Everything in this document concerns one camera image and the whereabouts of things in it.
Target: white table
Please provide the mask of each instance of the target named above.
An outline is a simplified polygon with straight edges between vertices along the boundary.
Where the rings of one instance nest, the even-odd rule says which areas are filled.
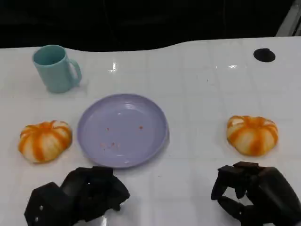
[[[276,60],[255,60],[257,48],[270,48]],[[60,185],[71,170],[92,166],[77,142],[77,123],[94,101],[114,93],[154,100],[167,116],[170,144],[148,164],[115,171],[131,197],[121,212],[110,210],[88,225],[239,226],[210,194],[217,169],[241,160],[277,167],[301,197],[301,38],[193,41],[137,52],[68,49],[83,81],[61,95],[46,92],[31,62],[35,49],[0,50],[0,226],[27,225],[32,189]],[[225,135],[234,114],[275,121],[278,146],[261,158],[240,155]],[[57,161],[29,164],[17,150],[21,129],[54,119],[72,126],[72,146]]]

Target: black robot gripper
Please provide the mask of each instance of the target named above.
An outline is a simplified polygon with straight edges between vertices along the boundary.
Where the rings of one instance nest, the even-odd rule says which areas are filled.
[[[113,169],[77,168],[61,187],[51,182],[34,189],[24,215],[28,226],[72,226],[98,218],[108,209],[119,211],[129,196]]]

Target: black hole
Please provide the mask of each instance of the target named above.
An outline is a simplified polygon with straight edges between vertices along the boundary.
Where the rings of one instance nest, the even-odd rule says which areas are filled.
[[[261,62],[272,62],[275,60],[275,54],[269,48],[259,48],[254,51],[253,56]]]

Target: toy pumpkin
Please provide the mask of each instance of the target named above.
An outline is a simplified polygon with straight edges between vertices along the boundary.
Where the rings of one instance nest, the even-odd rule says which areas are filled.
[[[232,116],[228,121],[227,139],[240,153],[260,156],[276,145],[278,129],[273,121],[263,117]]]
[[[57,158],[72,142],[72,131],[63,121],[26,126],[20,134],[19,151],[34,163]]]

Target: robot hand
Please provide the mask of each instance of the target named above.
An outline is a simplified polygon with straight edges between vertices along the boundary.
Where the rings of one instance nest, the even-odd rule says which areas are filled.
[[[211,193],[221,207],[241,222],[241,226],[295,226],[301,222],[300,201],[284,178],[274,167],[260,167],[257,163],[238,162],[218,169],[218,178]],[[223,196],[227,187],[235,189],[236,197],[245,194],[250,206]]]
[[[113,169],[80,167],[60,187],[51,182],[34,189],[24,215],[28,226],[72,226],[98,218],[108,209],[119,211],[129,196]]]

